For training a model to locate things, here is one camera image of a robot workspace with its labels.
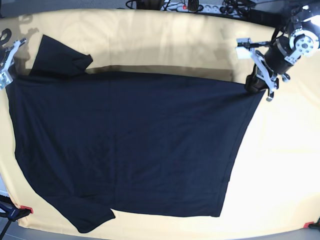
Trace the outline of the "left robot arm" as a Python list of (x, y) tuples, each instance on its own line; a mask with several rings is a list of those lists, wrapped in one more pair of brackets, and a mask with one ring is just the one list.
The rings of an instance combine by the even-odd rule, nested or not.
[(251, 58), (253, 70), (246, 77), (244, 88), (249, 93), (267, 90), (267, 101), (274, 98), (280, 82), (289, 82), (287, 73), (301, 56), (311, 56), (320, 48), (320, 2), (313, 0), (293, 10), (282, 29), (275, 31), (270, 41), (252, 42), (250, 38), (237, 39), (239, 59)]

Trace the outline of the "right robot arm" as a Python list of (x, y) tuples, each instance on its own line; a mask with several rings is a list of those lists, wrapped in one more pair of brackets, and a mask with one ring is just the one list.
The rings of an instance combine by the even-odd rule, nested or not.
[(23, 38), (17, 40), (12, 46), (5, 47), (12, 36), (12, 32), (9, 28), (4, 29), (0, 35), (0, 73), (7, 71), (10, 66), (14, 63), (14, 55), (17, 53), (18, 49), (24, 45), (27, 40)]

